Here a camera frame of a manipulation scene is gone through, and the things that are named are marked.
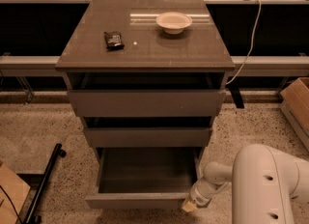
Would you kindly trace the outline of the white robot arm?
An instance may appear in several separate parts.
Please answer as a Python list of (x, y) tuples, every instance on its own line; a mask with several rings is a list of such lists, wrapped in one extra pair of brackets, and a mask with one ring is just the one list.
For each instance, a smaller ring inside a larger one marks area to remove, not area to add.
[(291, 201), (309, 203), (309, 162), (270, 146), (246, 146), (231, 166), (208, 163), (182, 209), (205, 208), (227, 189), (232, 191), (233, 224), (295, 224)]

